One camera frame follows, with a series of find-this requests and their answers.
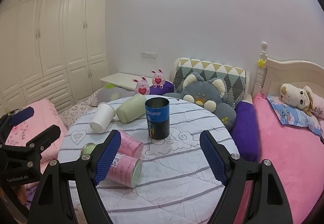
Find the green ceramic cup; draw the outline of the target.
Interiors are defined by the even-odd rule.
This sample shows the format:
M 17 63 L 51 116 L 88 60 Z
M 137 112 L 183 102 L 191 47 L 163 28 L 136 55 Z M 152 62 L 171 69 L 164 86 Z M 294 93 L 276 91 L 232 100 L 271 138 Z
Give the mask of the green ceramic cup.
M 116 109 L 116 115 L 122 123 L 130 123 L 145 114 L 146 97 L 137 93 Z

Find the pink folded quilt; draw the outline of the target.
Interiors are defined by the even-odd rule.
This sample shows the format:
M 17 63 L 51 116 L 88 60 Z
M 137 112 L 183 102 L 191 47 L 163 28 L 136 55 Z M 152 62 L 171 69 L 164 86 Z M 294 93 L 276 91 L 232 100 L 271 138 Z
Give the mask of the pink folded quilt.
M 64 136 L 68 132 L 63 121 L 58 115 L 55 106 L 47 99 L 42 99 L 29 105 L 34 109 L 34 115 L 23 123 L 12 128 L 5 144 L 11 146 L 25 146 L 32 138 L 36 137 L 52 125 L 60 128 L 60 137 L 49 148 L 42 152 L 41 173 L 44 172 L 48 162 L 57 159 L 58 151 Z

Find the heart pattern sheet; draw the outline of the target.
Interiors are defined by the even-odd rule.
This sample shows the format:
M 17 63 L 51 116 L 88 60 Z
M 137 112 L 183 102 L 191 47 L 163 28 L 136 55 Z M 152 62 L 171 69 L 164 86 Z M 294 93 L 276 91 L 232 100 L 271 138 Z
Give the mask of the heart pattern sheet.
M 97 94 L 99 93 L 99 91 L 100 90 L 95 91 L 87 99 L 80 101 L 79 103 L 67 108 L 59 114 L 61 120 L 63 121 L 67 129 L 70 129 L 74 122 L 76 122 L 79 118 L 95 109 L 93 103 L 97 98 Z

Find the cream wardrobe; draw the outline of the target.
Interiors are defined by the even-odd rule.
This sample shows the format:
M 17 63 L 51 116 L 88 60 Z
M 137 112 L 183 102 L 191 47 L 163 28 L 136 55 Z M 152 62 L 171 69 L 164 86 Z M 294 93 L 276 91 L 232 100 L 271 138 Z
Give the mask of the cream wardrobe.
M 1 113 L 41 99 L 58 112 L 108 74 L 106 0 L 3 0 Z

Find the black blue CoolTowel can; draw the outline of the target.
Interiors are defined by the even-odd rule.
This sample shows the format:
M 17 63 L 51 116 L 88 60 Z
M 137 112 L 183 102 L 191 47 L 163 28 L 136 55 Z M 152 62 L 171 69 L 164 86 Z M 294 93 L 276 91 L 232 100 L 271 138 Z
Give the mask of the black blue CoolTowel can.
M 150 98 L 145 102 L 148 134 L 152 139 L 162 140 L 170 133 L 170 102 L 163 97 Z

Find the pink green glass jar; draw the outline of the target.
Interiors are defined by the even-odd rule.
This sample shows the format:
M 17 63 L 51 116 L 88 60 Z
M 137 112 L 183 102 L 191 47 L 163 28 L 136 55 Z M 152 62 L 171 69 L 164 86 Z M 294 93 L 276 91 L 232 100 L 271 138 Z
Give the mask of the pink green glass jar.
M 117 152 L 107 178 L 129 188 L 135 188 L 140 180 L 142 167 L 141 159 Z

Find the pink bunny plush front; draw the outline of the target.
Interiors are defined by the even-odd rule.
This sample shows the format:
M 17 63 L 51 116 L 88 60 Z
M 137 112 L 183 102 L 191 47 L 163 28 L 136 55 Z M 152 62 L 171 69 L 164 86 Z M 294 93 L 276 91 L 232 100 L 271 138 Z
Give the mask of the pink bunny plush front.
M 133 82 L 136 83 L 134 93 L 140 93 L 141 95 L 150 94 L 150 86 L 147 79 L 144 76 L 141 76 L 140 79 L 133 79 Z

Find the triangle pattern quilted cushion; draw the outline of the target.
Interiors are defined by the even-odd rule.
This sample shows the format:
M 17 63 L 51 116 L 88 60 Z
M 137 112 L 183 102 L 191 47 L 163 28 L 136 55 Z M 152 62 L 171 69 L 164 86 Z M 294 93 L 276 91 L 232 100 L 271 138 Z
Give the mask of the triangle pattern quilted cushion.
M 245 69 L 187 57 L 177 58 L 169 75 L 176 92 L 182 91 L 184 79 L 192 72 L 199 73 L 204 80 L 222 78 L 227 86 L 227 103 L 232 106 L 250 99 L 250 73 Z

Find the striped round table cloth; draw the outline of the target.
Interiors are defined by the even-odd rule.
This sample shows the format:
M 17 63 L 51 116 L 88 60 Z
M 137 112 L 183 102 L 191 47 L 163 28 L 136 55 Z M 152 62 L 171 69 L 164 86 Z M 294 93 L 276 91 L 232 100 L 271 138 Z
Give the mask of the striped round table cloth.
M 142 173 L 135 188 L 111 180 L 98 193 L 114 223 L 207 223 L 224 190 L 200 148 L 209 131 L 230 153 L 238 149 L 222 122 L 192 103 L 170 99 L 170 135 L 148 135 L 146 117 L 124 124 L 114 118 L 107 131 L 123 130 L 143 143 Z

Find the blue cartoon pillow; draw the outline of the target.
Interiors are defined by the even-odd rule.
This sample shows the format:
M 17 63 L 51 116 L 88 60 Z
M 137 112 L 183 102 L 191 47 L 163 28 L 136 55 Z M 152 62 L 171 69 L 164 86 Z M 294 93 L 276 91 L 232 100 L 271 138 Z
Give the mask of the blue cartoon pillow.
M 268 101 L 282 125 L 307 127 L 312 133 L 321 137 L 322 129 L 315 116 L 308 116 L 303 111 L 286 105 L 278 96 L 267 96 Z

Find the wall socket panel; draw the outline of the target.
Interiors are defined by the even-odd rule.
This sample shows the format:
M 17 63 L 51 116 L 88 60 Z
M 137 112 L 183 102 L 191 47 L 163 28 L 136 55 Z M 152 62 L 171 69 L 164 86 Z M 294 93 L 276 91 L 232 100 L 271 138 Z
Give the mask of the wall socket panel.
M 157 53 L 155 52 L 141 52 L 141 58 L 143 59 L 156 59 L 157 58 Z

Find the white bedside table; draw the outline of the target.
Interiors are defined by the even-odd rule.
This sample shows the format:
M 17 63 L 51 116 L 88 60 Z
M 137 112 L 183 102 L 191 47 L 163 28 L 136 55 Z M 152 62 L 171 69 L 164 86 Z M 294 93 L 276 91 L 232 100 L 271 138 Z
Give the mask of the white bedside table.
M 134 79 L 141 80 L 141 77 L 138 75 L 132 75 L 127 73 L 115 73 L 104 78 L 100 78 L 100 81 L 102 83 L 102 86 L 105 86 L 106 84 L 113 84 L 114 86 L 129 91 L 134 91 L 137 84 L 133 81 Z

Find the purple cushion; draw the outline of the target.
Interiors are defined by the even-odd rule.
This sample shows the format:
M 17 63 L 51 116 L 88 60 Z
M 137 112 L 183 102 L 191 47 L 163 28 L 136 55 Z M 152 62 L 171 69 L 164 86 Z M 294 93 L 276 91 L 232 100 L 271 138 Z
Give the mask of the purple cushion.
M 218 118 L 208 110 L 202 108 L 203 112 L 208 112 L 207 118 Z M 240 101 L 234 108 L 237 118 L 230 132 L 239 154 L 247 161 L 256 162 L 259 157 L 258 127 L 255 111 L 251 103 Z M 211 132 L 227 130 L 224 125 L 215 126 Z M 176 128 L 170 129 L 170 136 L 163 140 L 153 140 L 146 150 L 147 155 L 168 154 L 170 151 L 185 150 L 199 146 L 198 135 L 200 133 L 190 133 L 179 131 Z

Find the cream bed headboard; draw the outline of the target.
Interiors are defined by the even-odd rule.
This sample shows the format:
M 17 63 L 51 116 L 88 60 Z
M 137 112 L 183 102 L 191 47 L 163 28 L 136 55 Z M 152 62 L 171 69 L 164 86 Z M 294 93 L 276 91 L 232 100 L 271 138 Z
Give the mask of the cream bed headboard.
M 279 95 L 282 84 L 292 84 L 298 88 L 309 86 L 311 90 L 323 97 L 323 67 L 303 60 L 278 61 L 268 57 L 266 49 L 268 44 L 261 43 L 259 58 L 266 61 L 264 68 L 259 68 L 256 73 L 252 96 L 259 93 L 273 96 Z

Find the pink bunny plush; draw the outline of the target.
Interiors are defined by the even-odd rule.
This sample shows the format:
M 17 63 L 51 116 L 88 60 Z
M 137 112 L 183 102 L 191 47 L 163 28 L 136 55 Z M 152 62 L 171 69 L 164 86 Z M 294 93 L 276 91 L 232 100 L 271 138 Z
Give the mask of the pink bunny plush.
M 165 76 L 163 74 L 163 71 L 161 69 L 158 69 L 158 71 L 152 70 L 151 72 L 154 74 L 152 78 L 153 87 L 162 89 L 165 84 Z
M 150 86 L 147 79 L 144 76 L 141 76 L 140 79 L 133 79 L 133 82 L 136 83 L 134 93 L 140 93 L 141 95 L 150 94 Z

